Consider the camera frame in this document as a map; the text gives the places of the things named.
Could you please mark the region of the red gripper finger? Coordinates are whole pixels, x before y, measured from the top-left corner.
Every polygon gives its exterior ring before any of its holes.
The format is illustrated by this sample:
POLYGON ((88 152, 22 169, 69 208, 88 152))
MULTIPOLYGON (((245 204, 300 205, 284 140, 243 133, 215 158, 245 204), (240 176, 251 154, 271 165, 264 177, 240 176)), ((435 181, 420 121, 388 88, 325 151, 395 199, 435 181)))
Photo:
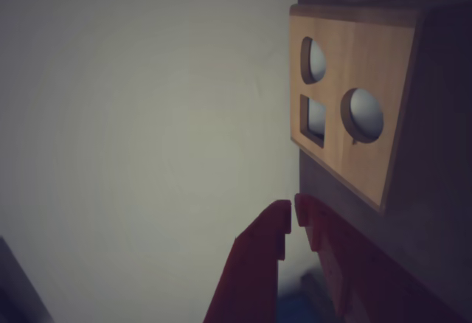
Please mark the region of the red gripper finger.
POLYGON ((291 233, 291 202, 267 206, 235 239, 205 322, 275 322, 278 262, 291 233))
POLYGON ((330 207, 295 197, 298 224, 319 255, 336 315, 346 322, 463 322, 463 318, 330 207))

